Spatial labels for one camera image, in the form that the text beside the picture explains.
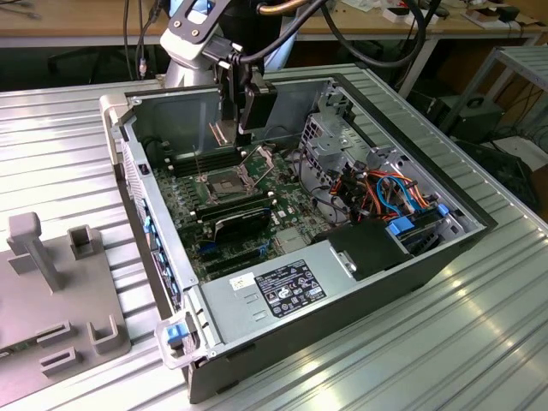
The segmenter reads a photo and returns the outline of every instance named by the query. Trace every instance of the wooden desk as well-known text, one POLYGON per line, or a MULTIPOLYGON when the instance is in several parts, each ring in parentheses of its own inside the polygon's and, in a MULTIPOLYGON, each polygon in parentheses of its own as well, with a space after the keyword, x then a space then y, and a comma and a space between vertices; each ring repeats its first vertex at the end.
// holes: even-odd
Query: wooden desk
MULTIPOLYGON (((450 12, 446 20, 429 26, 428 37, 442 36, 445 38, 516 38, 516 37, 537 37, 546 29, 540 26, 524 27, 523 33, 518 29, 509 30, 505 28, 484 29, 472 23, 462 15, 464 9, 450 7, 444 4, 450 12)), ((364 39, 371 37, 375 39, 407 37, 409 25, 406 23, 392 23, 382 16, 380 9, 372 9, 364 13, 344 3, 339 3, 331 14, 333 21, 349 39, 364 39)), ((325 23, 322 15, 315 15, 308 19, 299 31, 301 39, 321 39, 322 35, 331 35, 330 29, 325 23)))
MULTIPOLYGON (((0 47, 64 47, 123 44, 123 0, 30 0, 33 9, 3 6, 16 10, 31 10, 42 16, 32 20, 0 10, 0 47)), ((143 20, 153 0, 143 0, 143 20)), ((137 0, 130 0, 128 41, 136 44, 139 37, 137 0)), ((162 13, 146 33, 146 43, 159 44, 167 27, 168 17, 162 13)))
MULTIPOLYGON (((42 15, 35 21, 23 15, 0 11, 0 48, 85 45, 121 45, 123 0, 33 0, 34 11, 42 15)), ((153 0, 143 0, 144 20, 153 0)), ((16 6, 5 6, 21 9, 16 6)), ((544 27, 517 29, 484 29, 462 16, 463 9, 447 6, 450 17, 428 28, 427 41, 402 84, 400 94, 407 97, 428 58, 440 39, 505 39, 526 38, 534 45, 545 32, 544 27)), ((409 25, 391 23, 379 9, 364 13, 344 3, 333 12, 333 20, 348 39, 405 39, 409 25)), ((158 44, 167 26, 162 13, 145 37, 146 44, 158 44)), ((139 35, 137 0, 130 0, 128 42, 136 44, 139 35)), ((298 40, 334 40, 323 16, 309 19, 297 35, 298 40)))

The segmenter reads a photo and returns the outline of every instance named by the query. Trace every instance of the sticker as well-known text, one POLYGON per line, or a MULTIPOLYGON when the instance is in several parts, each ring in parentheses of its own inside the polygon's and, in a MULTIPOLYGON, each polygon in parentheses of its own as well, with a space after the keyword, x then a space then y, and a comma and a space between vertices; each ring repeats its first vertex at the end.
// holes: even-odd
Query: sticker
POLYGON ((253 278, 255 275, 252 272, 248 272, 247 274, 244 274, 243 276, 234 277, 229 280, 230 285, 232 286, 232 289, 234 291, 237 291, 239 289, 244 289, 246 287, 249 287, 250 285, 254 285, 255 281, 253 278))
POLYGON ((304 259, 256 276, 254 281, 279 319, 326 297, 304 259))

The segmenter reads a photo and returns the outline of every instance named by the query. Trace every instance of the blue latch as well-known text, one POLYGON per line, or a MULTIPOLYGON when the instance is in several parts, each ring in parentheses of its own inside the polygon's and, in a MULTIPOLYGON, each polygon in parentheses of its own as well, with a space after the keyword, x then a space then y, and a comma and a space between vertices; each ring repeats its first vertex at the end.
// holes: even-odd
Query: blue latch
POLYGON ((390 223, 388 224, 388 228, 390 229, 393 235, 400 235, 402 232, 414 228, 414 225, 413 223, 411 223, 411 220, 409 220, 409 218, 399 217, 399 218, 394 218, 393 220, 390 220, 390 223))
POLYGON ((151 227, 151 218, 150 216, 147 216, 145 218, 145 223, 143 224, 143 230, 145 231, 145 234, 147 234, 150 231, 151 227))
POLYGON ((438 204, 438 211, 442 215, 442 217, 445 217, 447 214, 449 214, 449 208, 445 204, 438 204))
POLYGON ((190 332, 185 323, 179 323, 172 325, 166 329, 168 333, 168 344, 174 344, 182 341, 183 338, 187 337, 190 332))

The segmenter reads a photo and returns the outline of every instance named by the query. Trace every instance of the power supply label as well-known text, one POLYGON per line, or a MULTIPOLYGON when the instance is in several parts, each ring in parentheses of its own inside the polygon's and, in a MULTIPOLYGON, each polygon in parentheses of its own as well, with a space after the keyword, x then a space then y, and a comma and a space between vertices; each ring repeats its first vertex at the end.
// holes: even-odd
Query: power supply label
POLYGON ((304 259, 256 276, 255 282, 279 319, 325 297, 304 259))

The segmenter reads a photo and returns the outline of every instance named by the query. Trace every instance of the slotted aluminum surface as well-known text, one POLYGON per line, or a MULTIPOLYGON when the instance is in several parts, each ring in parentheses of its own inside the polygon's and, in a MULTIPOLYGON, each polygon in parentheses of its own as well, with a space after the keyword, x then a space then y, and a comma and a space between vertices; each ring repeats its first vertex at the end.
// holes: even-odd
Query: slotted aluminum surface
POLYGON ((548 92, 548 47, 503 47, 497 59, 548 92))
MULTIPOLYGON (((290 69, 271 78, 335 71, 485 207, 498 227, 424 288, 190 406, 181 373, 162 365, 152 339, 158 313, 98 115, 100 95, 155 83, 0 95, 0 232, 5 237, 6 216, 22 209, 40 213, 46 237, 82 223, 101 229, 134 343, 127 355, 7 409, 548 409, 546 225, 373 74, 346 65, 290 69)), ((356 121, 384 142, 368 119, 356 121)))

